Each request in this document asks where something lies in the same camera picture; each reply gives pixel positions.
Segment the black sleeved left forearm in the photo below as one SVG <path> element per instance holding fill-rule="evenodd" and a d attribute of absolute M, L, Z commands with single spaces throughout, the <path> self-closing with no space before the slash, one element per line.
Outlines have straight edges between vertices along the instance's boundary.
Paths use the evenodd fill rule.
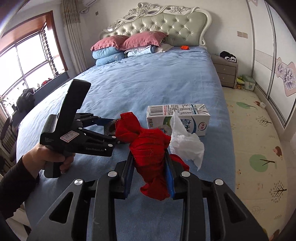
<path fill-rule="evenodd" d="M 39 183 L 39 175 L 34 178 L 23 164 L 23 158 L 13 166 L 1 180 L 1 216 L 4 220 L 13 217 L 14 213 L 25 202 Z"/>

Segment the person's left hand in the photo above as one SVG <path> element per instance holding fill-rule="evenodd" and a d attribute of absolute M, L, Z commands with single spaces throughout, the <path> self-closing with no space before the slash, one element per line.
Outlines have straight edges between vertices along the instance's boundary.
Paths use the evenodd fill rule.
<path fill-rule="evenodd" d="M 36 144 L 30 151 L 22 156 L 25 168 L 36 179 L 39 172 L 45 168 L 46 162 L 61 163 L 61 174 L 66 173 L 74 161 L 75 154 L 65 157 L 55 153 L 44 145 Z"/>

